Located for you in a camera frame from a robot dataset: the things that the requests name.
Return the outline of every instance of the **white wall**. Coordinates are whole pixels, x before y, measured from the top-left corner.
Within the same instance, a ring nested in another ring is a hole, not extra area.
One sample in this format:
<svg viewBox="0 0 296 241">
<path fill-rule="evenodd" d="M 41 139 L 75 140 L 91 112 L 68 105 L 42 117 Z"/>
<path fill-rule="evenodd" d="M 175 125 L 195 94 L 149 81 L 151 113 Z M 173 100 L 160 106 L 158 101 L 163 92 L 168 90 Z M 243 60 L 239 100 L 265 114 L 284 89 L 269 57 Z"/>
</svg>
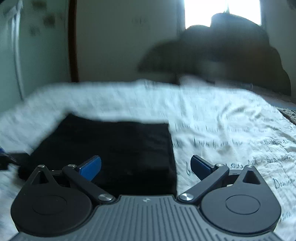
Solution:
<svg viewBox="0 0 296 241">
<path fill-rule="evenodd" d="M 296 97 L 296 10 L 291 10 L 286 0 L 261 1 L 270 44 L 281 56 L 283 68 L 290 77 L 292 96 Z"/>
<path fill-rule="evenodd" d="M 176 12 L 176 0 L 78 0 L 80 81 L 167 80 L 169 75 L 141 74 L 136 67 L 155 43 L 176 37 Z"/>
</svg>

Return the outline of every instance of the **blue object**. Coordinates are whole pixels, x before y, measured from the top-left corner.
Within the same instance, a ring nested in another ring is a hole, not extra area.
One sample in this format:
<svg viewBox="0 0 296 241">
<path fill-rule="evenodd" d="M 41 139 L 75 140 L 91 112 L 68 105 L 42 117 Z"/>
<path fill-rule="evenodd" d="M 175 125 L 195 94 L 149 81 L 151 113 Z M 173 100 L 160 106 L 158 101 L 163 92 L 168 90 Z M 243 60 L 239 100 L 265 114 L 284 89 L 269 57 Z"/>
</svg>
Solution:
<svg viewBox="0 0 296 241">
<path fill-rule="evenodd" d="M 78 166 L 78 173 L 88 181 L 91 181 L 101 170 L 102 162 L 99 156 L 93 156 Z"/>
<path fill-rule="evenodd" d="M 210 175 L 214 166 L 210 163 L 206 162 L 201 157 L 194 155 L 190 160 L 190 167 L 193 173 L 200 179 L 205 179 L 208 175 Z"/>
</svg>

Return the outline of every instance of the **wooden door frame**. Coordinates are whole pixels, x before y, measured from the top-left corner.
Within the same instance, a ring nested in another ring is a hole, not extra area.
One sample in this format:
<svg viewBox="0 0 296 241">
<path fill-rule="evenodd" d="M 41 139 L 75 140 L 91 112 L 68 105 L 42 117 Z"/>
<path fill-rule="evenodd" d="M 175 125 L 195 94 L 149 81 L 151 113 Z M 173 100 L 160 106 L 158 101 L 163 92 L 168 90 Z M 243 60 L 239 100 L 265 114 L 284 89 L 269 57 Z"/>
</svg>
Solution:
<svg viewBox="0 0 296 241">
<path fill-rule="evenodd" d="M 76 54 L 76 7 L 77 0 L 69 0 L 68 11 L 68 49 L 71 82 L 79 82 Z"/>
</svg>

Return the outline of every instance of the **dark blanket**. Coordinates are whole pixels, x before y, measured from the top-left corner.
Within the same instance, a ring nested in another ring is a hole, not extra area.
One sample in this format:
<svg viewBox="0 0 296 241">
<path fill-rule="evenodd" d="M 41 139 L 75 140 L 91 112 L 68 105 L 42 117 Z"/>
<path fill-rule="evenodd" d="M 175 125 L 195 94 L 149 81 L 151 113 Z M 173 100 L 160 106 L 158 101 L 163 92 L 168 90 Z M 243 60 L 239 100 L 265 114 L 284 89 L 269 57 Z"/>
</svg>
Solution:
<svg viewBox="0 0 296 241">
<path fill-rule="evenodd" d="M 176 195 L 176 165 L 168 124 L 101 122 L 68 115 L 19 168 L 27 179 L 39 164 L 61 170 L 99 155 L 102 168 L 92 180 L 118 196 Z"/>
</svg>

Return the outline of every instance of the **bright window light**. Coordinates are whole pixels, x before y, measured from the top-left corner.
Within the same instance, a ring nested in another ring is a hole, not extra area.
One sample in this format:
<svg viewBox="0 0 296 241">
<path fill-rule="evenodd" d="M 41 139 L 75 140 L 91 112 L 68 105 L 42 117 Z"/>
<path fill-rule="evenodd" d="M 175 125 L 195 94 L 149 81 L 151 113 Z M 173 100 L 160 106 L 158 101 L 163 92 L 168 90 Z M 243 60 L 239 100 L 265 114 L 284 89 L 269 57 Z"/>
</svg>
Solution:
<svg viewBox="0 0 296 241">
<path fill-rule="evenodd" d="M 211 17 L 225 12 L 247 18 L 261 25 L 260 0 L 184 0 L 185 28 L 192 25 L 211 25 Z"/>
</svg>

